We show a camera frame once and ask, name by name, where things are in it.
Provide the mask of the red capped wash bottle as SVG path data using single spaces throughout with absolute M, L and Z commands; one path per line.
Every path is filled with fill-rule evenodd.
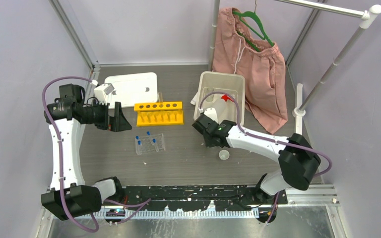
M 221 96 L 214 102 L 212 107 L 216 111 L 218 122 L 222 122 L 223 120 L 236 120 L 234 112 L 234 102 L 229 96 Z

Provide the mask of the small glass beaker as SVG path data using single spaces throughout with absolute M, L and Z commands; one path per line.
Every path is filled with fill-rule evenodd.
M 208 97 L 212 96 L 213 92 L 214 92 L 214 88 L 213 87 L 207 87 L 206 94 L 207 94 Z

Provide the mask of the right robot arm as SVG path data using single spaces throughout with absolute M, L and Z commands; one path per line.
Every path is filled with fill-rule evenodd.
M 203 136 L 206 147 L 244 149 L 279 165 L 277 171 L 263 175 L 256 185 L 256 199 L 263 204 L 287 188 L 307 190 L 321 163 L 318 153 L 297 133 L 290 137 L 268 135 L 230 120 L 216 122 L 205 114 L 192 126 Z

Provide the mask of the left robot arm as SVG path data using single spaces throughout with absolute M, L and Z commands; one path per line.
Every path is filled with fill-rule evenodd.
M 131 130 L 122 105 L 115 102 L 114 115 L 109 105 L 85 104 L 84 88 L 66 84 L 59 87 L 60 96 L 44 112 L 52 136 L 53 175 L 50 191 L 41 195 L 42 205 L 60 220 L 79 217 L 101 209 L 105 200 L 114 205 L 123 202 L 125 191 L 117 177 L 104 178 L 86 185 L 80 166 L 79 133 L 83 125 L 111 132 Z

